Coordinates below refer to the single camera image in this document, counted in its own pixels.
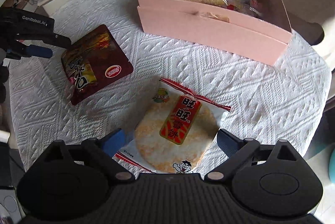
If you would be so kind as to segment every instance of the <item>pink box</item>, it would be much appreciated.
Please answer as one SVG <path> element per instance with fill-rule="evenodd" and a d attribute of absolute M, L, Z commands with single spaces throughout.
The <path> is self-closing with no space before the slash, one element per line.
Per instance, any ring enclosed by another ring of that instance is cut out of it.
<path fill-rule="evenodd" d="M 273 65 L 291 39 L 282 0 L 260 0 L 260 20 L 229 9 L 183 0 L 138 0 L 143 31 L 199 43 Z M 210 12 L 229 23 L 199 16 Z"/>

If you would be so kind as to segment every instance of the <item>screw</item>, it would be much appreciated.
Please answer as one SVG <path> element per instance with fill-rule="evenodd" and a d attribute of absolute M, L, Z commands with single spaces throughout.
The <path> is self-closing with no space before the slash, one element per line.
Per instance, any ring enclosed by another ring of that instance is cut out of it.
<path fill-rule="evenodd" d="M 224 175 L 221 172 L 209 172 L 207 177 L 211 180 L 221 180 L 223 179 Z"/>
<path fill-rule="evenodd" d="M 129 172 L 119 172 L 115 175 L 118 180 L 128 180 L 131 179 L 132 175 Z"/>

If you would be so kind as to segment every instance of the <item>white textured paper towel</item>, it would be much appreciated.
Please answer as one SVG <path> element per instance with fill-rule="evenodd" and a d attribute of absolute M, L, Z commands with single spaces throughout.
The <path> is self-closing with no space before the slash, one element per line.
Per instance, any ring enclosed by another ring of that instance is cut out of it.
<path fill-rule="evenodd" d="M 71 0 L 53 15 L 55 32 L 72 41 L 106 24 L 134 66 L 132 74 L 75 107 L 60 62 L 63 49 L 52 47 L 51 59 L 11 62 L 11 110 L 26 169 L 52 140 L 78 144 L 117 127 L 130 130 L 138 121 L 129 117 L 145 111 L 141 102 L 149 100 L 153 75 L 231 106 L 224 126 L 238 137 L 253 137 L 262 144 L 287 139 L 299 153 L 306 152 L 322 116 L 331 72 L 299 34 L 293 33 L 287 52 L 270 67 L 207 46 L 145 34 L 137 5 L 137 0 Z M 215 139 L 196 171 L 204 174 L 225 159 Z M 140 171 L 126 166 L 135 174 Z"/>

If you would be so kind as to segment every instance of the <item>cartoon boy mascot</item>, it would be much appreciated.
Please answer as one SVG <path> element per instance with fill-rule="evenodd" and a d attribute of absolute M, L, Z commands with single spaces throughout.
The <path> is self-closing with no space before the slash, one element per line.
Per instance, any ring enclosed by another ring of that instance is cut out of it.
<path fill-rule="evenodd" d="M 177 174 L 185 174 L 191 173 L 192 164 L 189 161 L 184 160 L 180 164 L 174 163 L 172 167 L 176 169 Z"/>

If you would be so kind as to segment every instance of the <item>rice cracker package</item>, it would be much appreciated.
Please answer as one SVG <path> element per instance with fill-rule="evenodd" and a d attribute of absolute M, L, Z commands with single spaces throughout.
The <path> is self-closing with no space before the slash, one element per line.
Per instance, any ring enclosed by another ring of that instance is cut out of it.
<path fill-rule="evenodd" d="M 134 139 L 116 156 L 155 173 L 191 173 L 231 107 L 171 80 L 161 78 L 159 83 Z"/>

